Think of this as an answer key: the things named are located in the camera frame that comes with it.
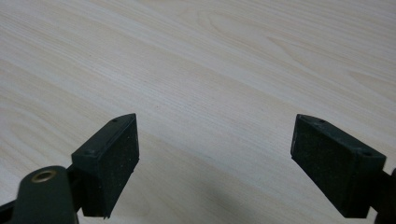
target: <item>wooden table surface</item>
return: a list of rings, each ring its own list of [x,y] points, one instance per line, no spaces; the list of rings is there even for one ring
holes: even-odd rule
[[[396,167],[394,0],[0,2],[0,204],[110,119],[140,162],[109,220],[344,219],[290,158],[298,113]]]

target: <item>wood grain pattern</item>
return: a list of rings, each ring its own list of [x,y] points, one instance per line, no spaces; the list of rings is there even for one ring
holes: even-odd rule
[[[0,203],[108,120],[137,114],[141,161],[112,218],[343,219],[290,159],[297,113],[396,167],[392,0],[0,2]]]

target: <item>black plastic arm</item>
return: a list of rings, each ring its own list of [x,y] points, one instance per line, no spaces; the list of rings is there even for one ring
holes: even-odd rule
[[[396,170],[382,171],[386,156],[323,119],[297,115],[291,157],[344,217],[396,223]]]
[[[86,217],[110,217],[139,161],[135,114],[108,122],[72,161],[27,175],[17,199],[0,206],[0,223],[78,223],[81,207]]]

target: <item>black rubber pad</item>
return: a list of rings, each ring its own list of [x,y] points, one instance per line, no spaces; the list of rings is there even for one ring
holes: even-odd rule
[[[383,154],[323,119],[297,115],[291,156],[344,217],[367,217]]]
[[[110,217],[139,161],[135,114],[111,120],[72,154],[83,181],[82,211],[87,217]]]

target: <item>hole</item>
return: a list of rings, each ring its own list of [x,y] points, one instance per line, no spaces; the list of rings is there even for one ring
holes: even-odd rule
[[[93,150],[93,149],[88,148],[88,149],[85,149],[85,151],[84,151],[84,155],[93,155],[93,154],[95,154],[95,150]]]
[[[364,156],[373,156],[373,154],[371,152],[363,152],[362,153]]]
[[[56,171],[54,171],[54,170],[42,171],[32,177],[32,182],[33,183],[45,182],[45,181],[53,178],[55,175],[56,175]]]

